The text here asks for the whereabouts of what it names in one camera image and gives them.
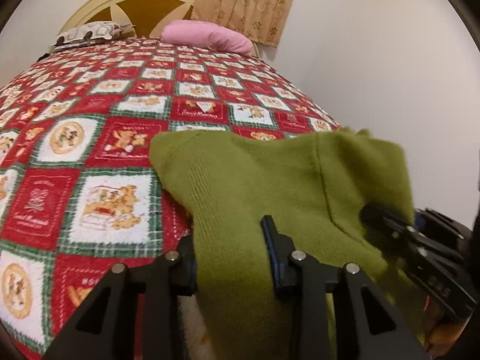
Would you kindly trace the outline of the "person's right hand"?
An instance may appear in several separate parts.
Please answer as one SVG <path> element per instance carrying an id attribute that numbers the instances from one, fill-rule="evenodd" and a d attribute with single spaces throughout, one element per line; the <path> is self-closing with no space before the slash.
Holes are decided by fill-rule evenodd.
<path id="1" fill-rule="evenodd" d="M 428 296 L 422 321 L 425 352 L 431 358 L 448 354 L 472 318 L 459 318 Z"/>

